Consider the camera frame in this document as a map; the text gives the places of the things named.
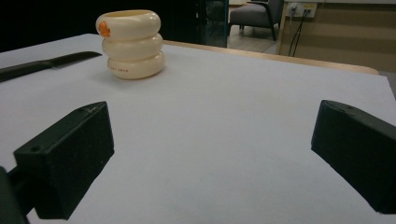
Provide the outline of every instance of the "power cable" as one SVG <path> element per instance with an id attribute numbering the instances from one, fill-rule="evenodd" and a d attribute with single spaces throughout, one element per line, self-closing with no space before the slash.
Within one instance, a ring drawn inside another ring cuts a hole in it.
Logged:
<path id="1" fill-rule="evenodd" d="M 294 54 L 296 53 L 298 41 L 300 40 L 301 31 L 302 31 L 302 29 L 303 29 L 303 23 L 304 23 L 304 20 L 305 20 L 306 16 L 309 14 L 309 11 L 310 11 L 310 10 L 304 10 L 303 18 L 301 19 L 300 25 L 299 25 L 299 27 L 297 28 L 297 31 L 296 31 L 296 33 L 294 34 L 293 39 L 291 40 L 291 43 L 290 43 L 289 56 L 290 56 L 290 54 L 291 54 L 291 49 L 292 49 L 292 47 L 293 47 L 294 40 L 295 40 L 295 38 L 296 38 L 296 36 L 297 36 L 297 41 L 296 41 L 295 46 L 294 46 L 294 51 L 293 51 L 293 53 L 292 53 L 292 57 L 294 57 Z"/>

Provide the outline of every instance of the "floor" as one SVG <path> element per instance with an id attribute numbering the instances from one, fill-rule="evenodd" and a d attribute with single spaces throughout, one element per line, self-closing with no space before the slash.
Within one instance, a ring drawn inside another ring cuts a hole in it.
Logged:
<path id="1" fill-rule="evenodd" d="M 277 25 L 275 25 L 275 29 L 277 39 L 279 32 Z M 273 40 L 270 29 L 245 27 L 244 30 L 239 30 L 239 27 L 234 25 L 228 37 L 227 48 L 276 54 L 276 41 Z M 388 78 L 390 88 L 396 98 L 396 73 L 386 71 L 378 72 L 380 76 Z"/>

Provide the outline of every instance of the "knife handle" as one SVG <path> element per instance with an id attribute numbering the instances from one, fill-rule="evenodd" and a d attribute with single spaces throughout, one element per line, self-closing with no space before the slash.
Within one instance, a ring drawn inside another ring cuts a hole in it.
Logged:
<path id="1" fill-rule="evenodd" d="M 52 65 L 48 61 L 36 61 L 2 68 L 0 69 L 0 82 L 7 81 L 15 77 L 22 77 L 24 75 L 28 75 L 51 67 Z"/>

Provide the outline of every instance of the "electrical outlet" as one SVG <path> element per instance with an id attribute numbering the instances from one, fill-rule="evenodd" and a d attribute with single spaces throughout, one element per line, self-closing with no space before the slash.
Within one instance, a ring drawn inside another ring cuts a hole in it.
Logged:
<path id="1" fill-rule="evenodd" d="M 305 10 L 309 10 L 307 18 L 314 18 L 317 11 L 317 3 L 290 2 L 286 10 L 287 17 L 302 17 Z"/>

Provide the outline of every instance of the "chair leg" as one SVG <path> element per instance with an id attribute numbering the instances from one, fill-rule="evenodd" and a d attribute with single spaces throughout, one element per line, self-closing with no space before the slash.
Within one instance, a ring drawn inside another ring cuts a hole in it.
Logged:
<path id="1" fill-rule="evenodd" d="M 274 41 L 276 41 L 276 35 L 275 35 L 274 26 L 271 27 L 271 32 L 272 32 L 272 34 L 273 34 L 273 39 L 274 39 Z"/>
<path id="2" fill-rule="evenodd" d="M 228 23 L 228 25 L 227 25 L 227 36 L 230 36 L 231 26 L 233 26 L 233 25 Z"/>

